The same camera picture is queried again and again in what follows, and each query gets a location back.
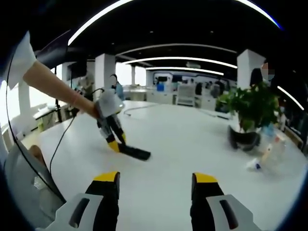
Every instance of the white pillar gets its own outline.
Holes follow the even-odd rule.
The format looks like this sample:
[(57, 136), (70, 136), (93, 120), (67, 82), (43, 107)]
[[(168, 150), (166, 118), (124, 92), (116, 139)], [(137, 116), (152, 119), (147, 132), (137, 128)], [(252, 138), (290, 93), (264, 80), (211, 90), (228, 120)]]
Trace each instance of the white pillar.
[(237, 57), (237, 87), (246, 89), (250, 87), (251, 73), (255, 68), (261, 68), (265, 57), (245, 50)]
[(146, 71), (146, 85), (147, 86), (153, 86), (153, 72), (152, 71)]
[(18, 99), (20, 115), (17, 124), (15, 125), (17, 133), (22, 132), (26, 135), (35, 127), (36, 121), (31, 114), (29, 86), (24, 81), (21, 81), (18, 84)]
[(116, 73), (115, 59), (115, 56), (109, 54), (102, 54), (95, 58), (95, 89), (111, 88), (112, 83), (110, 76)]
[(131, 66), (131, 84), (135, 85), (136, 66)]

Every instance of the potted plant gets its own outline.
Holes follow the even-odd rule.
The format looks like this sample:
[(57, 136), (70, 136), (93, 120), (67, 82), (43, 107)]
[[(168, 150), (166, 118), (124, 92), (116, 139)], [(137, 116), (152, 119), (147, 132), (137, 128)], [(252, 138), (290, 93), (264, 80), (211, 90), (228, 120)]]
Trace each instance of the potted plant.
[(256, 133), (257, 128), (277, 123), (276, 115), (280, 113), (278, 98), (264, 82), (249, 89), (238, 88), (235, 92), (222, 95), (219, 102), (226, 103), (230, 113), (238, 116), (239, 130), (229, 128), (233, 146), (235, 142), (244, 142), (249, 146), (258, 144), (260, 137)]

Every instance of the curved led light strip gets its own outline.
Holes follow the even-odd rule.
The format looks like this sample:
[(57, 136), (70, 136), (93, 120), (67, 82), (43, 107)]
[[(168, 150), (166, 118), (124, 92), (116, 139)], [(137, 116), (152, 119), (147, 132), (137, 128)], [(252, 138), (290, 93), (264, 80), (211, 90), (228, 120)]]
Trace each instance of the curved led light strip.
[(167, 44), (157, 44), (157, 45), (151, 45), (151, 46), (145, 46), (145, 47), (139, 47), (139, 48), (135, 48), (129, 51), (124, 51), (122, 53), (116, 54), (116, 56), (122, 55), (122, 54), (126, 54), (126, 53), (131, 53), (134, 51), (141, 51), (141, 50), (145, 50), (145, 49), (151, 49), (151, 48), (157, 48), (157, 47), (171, 47), (171, 46), (190, 46), (190, 47), (206, 47), (206, 48), (213, 48), (213, 49), (218, 49), (218, 50), (222, 50), (222, 51), (228, 51), (231, 53), (237, 53), (236, 51), (233, 50), (229, 50), (223, 47), (216, 47), (216, 46), (211, 46), (211, 45), (205, 45), (205, 44), (195, 44), (195, 43), (167, 43)]
[(210, 71), (210, 70), (203, 70), (203, 69), (196, 69), (196, 68), (188, 68), (188, 67), (172, 67), (172, 66), (161, 66), (161, 67), (148, 67), (146, 70), (182, 70), (182, 71), (200, 71), (200, 72), (207, 72), (216, 75), (223, 76), (224, 74), (217, 71)]
[(274, 23), (279, 29), (281, 29), (278, 23), (276, 23), (276, 21), (272, 17), (270, 17), (268, 13), (266, 13), (264, 10), (262, 10), (260, 7), (258, 7), (254, 3), (250, 2), (249, 0), (236, 0), (236, 1), (239, 1), (245, 4), (246, 6), (249, 6), (250, 8), (254, 9), (255, 11), (258, 11), (260, 14), (262, 14), (263, 16), (268, 18), (272, 23)]
[(72, 42), (85, 30), (87, 29), (92, 23), (94, 23), (96, 20), (98, 20), (100, 17), (103, 17), (105, 14), (109, 13), (110, 11), (114, 10), (115, 8), (118, 8), (130, 1), (134, 0), (120, 0), (115, 2), (114, 4), (106, 7), (102, 11), (98, 12), (96, 15), (94, 15), (91, 19), (89, 19), (84, 25), (79, 28), (75, 34), (72, 35), (72, 37), (68, 41), (68, 46), (72, 44)]
[(284, 94), (286, 94), (291, 100), (293, 100), (300, 107), (300, 109), (304, 110), (304, 107), (292, 95), (290, 95), (285, 89), (283, 89), (280, 86), (277, 86), (277, 88), (281, 90)]
[[(84, 25), (81, 26), (81, 28), (79, 28), (73, 35), (72, 37), (69, 39), (68, 41), (68, 46), (72, 44), (72, 42), (85, 30), (87, 29), (92, 23), (94, 23), (96, 20), (98, 20), (99, 18), (101, 18), (102, 16), (104, 16), (105, 14), (109, 13), (110, 11), (114, 10), (115, 8), (118, 8), (130, 1), (134, 1), (134, 0), (119, 0), (117, 2), (115, 2), (114, 4), (111, 4), (110, 6), (106, 7), (105, 9), (103, 9), (102, 11), (98, 12), (96, 15), (94, 15), (91, 19), (89, 19)], [(280, 28), (280, 26), (275, 22), (274, 19), (272, 19), (264, 10), (262, 10), (260, 7), (256, 6), (255, 4), (253, 4), (252, 2), (248, 1), (248, 0), (236, 0), (239, 1), (243, 4), (245, 4), (246, 6), (249, 6), (251, 8), (253, 8), (255, 11), (258, 11), (260, 14), (264, 15), (265, 17), (267, 17), (268, 19), (270, 19), (278, 28)]]
[(132, 64), (132, 63), (138, 63), (138, 62), (145, 62), (145, 61), (153, 61), (153, 60), (194, 60), (194, 61), (201, 61), (201, 62), (208, 62), (208, 63), (214, 63), (214, 64), (220, 64), (224, 66), (229, 66), (232, 68), (237, 68), (235, 65), (231, 65), (224, 62), (219, 62), (215, 60), (210, 59), (201, 59), (201, 58), (191, 58), (191, 57), (156, 57), (156, 58), (146, 58), (146, 59), (136, 59), (131, 61), (123, 62), (124, 64)]

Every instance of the green leaves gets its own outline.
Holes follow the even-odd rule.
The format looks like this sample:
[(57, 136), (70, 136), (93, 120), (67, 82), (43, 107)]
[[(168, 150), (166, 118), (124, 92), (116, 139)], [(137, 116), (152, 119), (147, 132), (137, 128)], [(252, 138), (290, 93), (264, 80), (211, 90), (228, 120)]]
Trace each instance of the green leaves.
[(239, 114), (240, 126), (244, 131), (277, 123), (274, 112), (280, 112), (278, 98), (264, 82), (250, 89), (238, 88), (234, 93), (221, 95), (218, 101), (226, 102), (232, 114)]

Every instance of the white table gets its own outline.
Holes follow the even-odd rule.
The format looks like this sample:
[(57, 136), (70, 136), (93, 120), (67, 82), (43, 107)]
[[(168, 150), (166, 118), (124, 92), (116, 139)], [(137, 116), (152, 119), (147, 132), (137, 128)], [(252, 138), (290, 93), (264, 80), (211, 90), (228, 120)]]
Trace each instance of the white table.
[(133, 101), (144, 101), (145, 95), (149, 89), (125, 89), (123, 91), (124, 95), (127, 95)]
[[(125, 109), (151, 104), (125, 101)], [(148, 162), (113, 153), (99, 134), (96, 121), (79, 115), (52, 164), (54, 180), (67, 200), (85, 192), (95, 176), (121, 172), (119, 231), (191, 231), (193, 172), (215, 176), (224, 193), (250, 209), (254, 222), (263, 230), (274, 230), (298, 196), (307, 161), (290, 141), (284, 163), (275, 175), (248, 172), (245, 165), (253, 157), (230, 147), (228, 120), (176, 105), (129, 113), (131, 117), (119, 114), (128, 144), (150, 151)], [(47, 165), (69, 122), (41, 133)]]

